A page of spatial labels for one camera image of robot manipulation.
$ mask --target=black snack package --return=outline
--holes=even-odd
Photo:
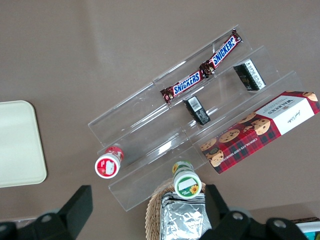
[[[210,122],[210,117],[206,113],[206,110],[199,102],[196,96],[192,96],[186,100],[183,100],[184,105],[188,109],[189,113],[192,115],[193,119],[200,125],[205,125]]]
[[[233,69],[248,91],[259,91],[266,86],[265,81],[251,59],[240,62]]]

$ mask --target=clear acrylic display stand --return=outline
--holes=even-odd
[[[266,48],[253,51],[241,28],[237,26],[236,30],[243,42],[223,60],[215,74],[170,104],[160,91],[199,69],[226,41],[231,30],[89,123],[102,145],[99,155],[110,146],[118,146],[124,152],[121,169],[109,189],[126,211],[170,185],[175,162],[188,160],[194,169],[206,164],[200,145],[211,137],[280,93],[303,90],[294,72],[280,78]],[[260,91],[247,91],[233,69],[246,59],[254,62],[266,83]],[[210,116],[211,121],[204,126],[193,120],[182,102],[190,96],[197,96]]]

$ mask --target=snickers bar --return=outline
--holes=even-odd
[[[231,53],[231,51],[242,42],[242,39],[237,34],[236,29],[232,30],[230,37],[224,42],[221,48],[214,53],[214,55],[199,67],[199,70],[192,73],[191,75],[185,77],[181,81],[178,81],[173,86],[169,86],[161,90],[162,97],[166,103],[170,103],[170,100],[184,93],[188,89],[192,88],[194,85],[201,82],[203,79],[209,77],[215,73],[215,70],[219,64]]]

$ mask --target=chocolate chip cookie box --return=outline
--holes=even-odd
[[[313,92],[285,91],[200,148],[220,174],[319,111]]]

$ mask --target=cookie image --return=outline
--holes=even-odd
[[[224,133],[220,138],[220,143],[227,143],[232,139],[235,139],[239,135],[240,131],[238,129],[233,129]]]
[[[200,146],[201,151],[208,150],[208,149],[211,148],[216,142],[217,142],[217,139],[216,139],[216,138],[213,138],[213,139],[207,141],[205,144],[202,144],[202,145]]]
[[[270,128],[270,120],[266,118],[255,120],[251,124],[257,135],[265,134]]]
[[[224,153],[217,147],[211,150],[205,156],[207,159],[209,159],[209,162],[213,167],[218,167],[224,159]]]
[[[253,128],[253,126],[246,126],[244,129],[243,129],[243,132],[245,133],[246,131],[248,131],[249,129]]]
[[[249,120],[253,119],[256,115],[257,113],[254,111],[250,113],[248,116],[246,116],[244,119],[242,119],[241,121],[238,121],[238,124],[243,124],[245,122],[248,122]]]
[[[307,97],[311,101],[318,102],[317,96],[315,95],[314,92],[307,92],[305,91],[302,96]]]

